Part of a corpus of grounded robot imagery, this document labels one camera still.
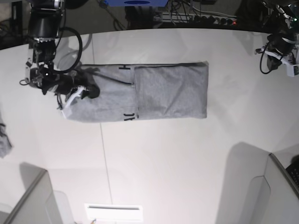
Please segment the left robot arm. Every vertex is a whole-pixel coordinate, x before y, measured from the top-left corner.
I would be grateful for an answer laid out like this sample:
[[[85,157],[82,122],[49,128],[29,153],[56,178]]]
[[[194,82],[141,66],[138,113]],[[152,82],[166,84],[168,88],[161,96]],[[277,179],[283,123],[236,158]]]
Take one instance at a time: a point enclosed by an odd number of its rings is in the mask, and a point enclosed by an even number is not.
[[[259,69],[262,74],[277,70],[282,64],[294,77],[299,74],[294,52],[299,47],[299,2],[297,0],[263,0],[261,3],[275,15],[278,28],[267,36],[268,42],[255,53],[260,54]]]

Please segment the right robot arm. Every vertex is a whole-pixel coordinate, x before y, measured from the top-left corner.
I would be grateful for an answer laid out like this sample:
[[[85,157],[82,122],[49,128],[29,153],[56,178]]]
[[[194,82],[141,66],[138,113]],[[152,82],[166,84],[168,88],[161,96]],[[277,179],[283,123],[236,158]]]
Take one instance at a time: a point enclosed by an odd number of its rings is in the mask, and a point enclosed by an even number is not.
[[[100,89],[91,83],[80,71],[76,71],[82,53],[83,42],[78,31],[61,25],[65,19],[67,9],[82,7],[85,0],[31,0],[30,19],[28,24],[28,61],[26,63],[27,74],[24,79],[25,85],[38,88],[43,95],[53,92],[57,96],[71,95],[79,88],[83,91],[81,98],[97,98]],[[61,38],[63,32],[73,33],[78,40],[78,53],[73,65],[65,70],[54,68],[54,59],[59,46],[57,38]]]

